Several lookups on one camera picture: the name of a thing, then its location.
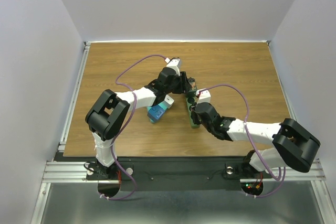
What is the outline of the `dark green dragon adapter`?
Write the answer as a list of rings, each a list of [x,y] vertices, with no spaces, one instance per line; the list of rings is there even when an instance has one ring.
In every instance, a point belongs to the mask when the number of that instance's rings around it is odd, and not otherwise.
[[[196,96],[196,91],[197,91],[197,85],[196,85],[196,80],[192,77],[189,78],[189,81],[192,85],[192,92],[186,94],[186,97],[189,98],[189,97],[195,97]]]

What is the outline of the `white USB charger plug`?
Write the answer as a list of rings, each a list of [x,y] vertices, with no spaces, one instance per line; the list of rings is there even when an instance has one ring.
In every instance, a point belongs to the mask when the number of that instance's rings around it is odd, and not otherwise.
[[[174,103],[174,99],[170,97],[169,95],[166,95],[163,103],[167,109],[170,109]]]

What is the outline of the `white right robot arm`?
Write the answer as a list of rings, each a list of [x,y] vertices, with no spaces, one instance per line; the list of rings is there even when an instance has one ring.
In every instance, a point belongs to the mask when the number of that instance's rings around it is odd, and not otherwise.
[[[297,121],[291,118],[281,123],[244,122],[221,116],[208,102],[191,106],[191,118],[203,125],[211,135],[222,141],[250,141],[270,145],[265,150],[253,150],[242,163],[244,175],[253,177],[269,168],[288,166],[307,173],[320,148],[320,141]]]

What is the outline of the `teal triangular power strip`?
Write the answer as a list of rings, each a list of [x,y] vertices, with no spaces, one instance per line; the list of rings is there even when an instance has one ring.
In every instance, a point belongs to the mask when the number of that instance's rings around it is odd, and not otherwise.
[[[158,109],[158,108],[160,108],[160,110],[162,110],[162,111],[166,111],[167,109],[169,109],[171,107],[171,105],[168,103],[168,102],[166,102],[166,101],[163,101],[163,102],[161,102],[161,103],[159,103],[158,105],[155,105],[155,106],[148,106],[146,109],[147,109],[147,111],[149,111],[150,109],[152,109],[152,108],[154,108],[154,109]]]

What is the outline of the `blue cube socket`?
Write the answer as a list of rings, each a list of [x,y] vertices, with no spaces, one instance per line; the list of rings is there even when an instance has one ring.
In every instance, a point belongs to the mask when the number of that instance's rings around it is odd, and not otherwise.
[[[149,111],[147,111],[147,116],[150,119],[151,123],[156,123],[163,115],[164,115],[164,111],[160,110],[160,108],[158,109],[150,109]]]

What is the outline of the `green power strip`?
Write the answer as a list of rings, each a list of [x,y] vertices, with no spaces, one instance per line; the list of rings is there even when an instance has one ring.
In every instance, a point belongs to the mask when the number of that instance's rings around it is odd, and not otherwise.
[[[186,97],[186,105],[187,105],[187,111],[188,111],[188,118],[190,122],[190,126],[193,129],[197,129],[200,127],[200,125],[195,124],[192,118],[192,107],[196,104],[196,96],[193,97]]]

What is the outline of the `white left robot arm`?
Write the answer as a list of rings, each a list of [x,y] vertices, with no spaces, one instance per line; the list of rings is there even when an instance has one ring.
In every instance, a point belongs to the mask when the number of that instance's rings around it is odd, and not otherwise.
[[[99,173],[106,179],[116,175],[117,158],[112,151],[116,137],[130,122],[130,119],[125,120],[128,112],[133,117],[136,109],[147,108],[147,116],[155,123],[174,103],[170,93],[188,96],[194,95],[195,90],[194,78],[171,67],[164,67],[156,79],[138,90],[121,93],[104,90],[85,118],[95,139]]]

